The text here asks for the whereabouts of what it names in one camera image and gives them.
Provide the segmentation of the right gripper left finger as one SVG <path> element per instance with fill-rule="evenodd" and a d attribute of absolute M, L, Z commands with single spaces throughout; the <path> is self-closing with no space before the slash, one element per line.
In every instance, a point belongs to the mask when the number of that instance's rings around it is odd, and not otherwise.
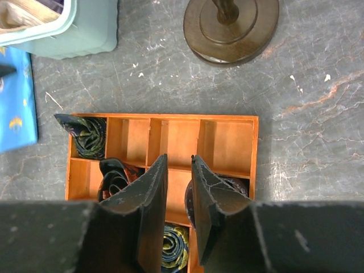
<path fill-rule="evenodd" d="M 168 189 L 168 156 L 101 202 L 113 213 L 106 272 L 160 272 Z"/>

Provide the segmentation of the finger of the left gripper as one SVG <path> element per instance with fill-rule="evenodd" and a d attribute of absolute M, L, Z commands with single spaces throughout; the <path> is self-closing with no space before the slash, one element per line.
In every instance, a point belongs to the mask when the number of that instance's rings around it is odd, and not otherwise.
<path fill-rule="evenodd" d="M 16 72 L 16 68 L 6 64 L 0 64 L 0 77 L 6 77 Z"/>

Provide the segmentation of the purple bucket hat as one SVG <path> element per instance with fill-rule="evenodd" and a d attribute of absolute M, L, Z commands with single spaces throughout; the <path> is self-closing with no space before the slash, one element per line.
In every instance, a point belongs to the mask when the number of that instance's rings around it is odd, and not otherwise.
<path fill-rule="evenodd" d="M 58 14 L 63 12 L 64 0 L 39 0 L 39 2 Z"/>

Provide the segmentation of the teal plastic basket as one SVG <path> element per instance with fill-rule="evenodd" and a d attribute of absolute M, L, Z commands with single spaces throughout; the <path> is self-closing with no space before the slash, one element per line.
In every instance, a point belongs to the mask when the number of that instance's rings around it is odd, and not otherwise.
<path fill-rule="evenodd" d="M 58 19 L 2 34 L 1 46 L 57 60 L 110 52 L 117 46 L 117 26 L 117 1 L 64 1 Z"/>

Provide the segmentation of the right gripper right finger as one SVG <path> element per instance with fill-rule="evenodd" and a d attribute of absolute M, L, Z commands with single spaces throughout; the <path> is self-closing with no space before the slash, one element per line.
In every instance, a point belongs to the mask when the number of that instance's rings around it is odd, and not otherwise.
<path fill-rule="evenodd" d="M 192 156 L 192 188 L 201 266 L 239 266 L 243 210 L 252 202 L 216 175 L 201 156 Z"/>

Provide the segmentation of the wooden compartment tray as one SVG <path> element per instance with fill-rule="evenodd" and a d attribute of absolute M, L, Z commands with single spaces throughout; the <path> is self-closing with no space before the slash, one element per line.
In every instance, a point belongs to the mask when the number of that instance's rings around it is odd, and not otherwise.
<path fill-rule="evenodd" d="M 248 115 L 102 113 L 105 156 L 148 169 L 168 156 L 166 221 L 190 227 L 185 190 L 191 157 L 199 155 L 217 174 L 246 180 L 255 197 L 259 121 Z"/>

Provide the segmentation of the cream mannequin head stand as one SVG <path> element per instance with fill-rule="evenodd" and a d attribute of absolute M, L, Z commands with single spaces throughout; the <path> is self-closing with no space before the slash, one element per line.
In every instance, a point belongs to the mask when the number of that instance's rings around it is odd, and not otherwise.
<path fill-rule="evenodd" d="M 279 13 L 278 0 L 192 0 L 184 14 L 185 41 L 209 63 L 246 63 L 268 46 Z"/>

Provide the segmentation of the blue printed cloth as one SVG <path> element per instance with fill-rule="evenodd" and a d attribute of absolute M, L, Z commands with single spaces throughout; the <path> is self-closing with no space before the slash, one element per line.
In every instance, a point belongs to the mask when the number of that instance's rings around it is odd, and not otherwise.
<path fill-rule="evenodd" d="M 16 72 L 1 77 L 1 153 L 38 141 L 34 81 L 30 54 L 1 47 L 1 64 Z"/>

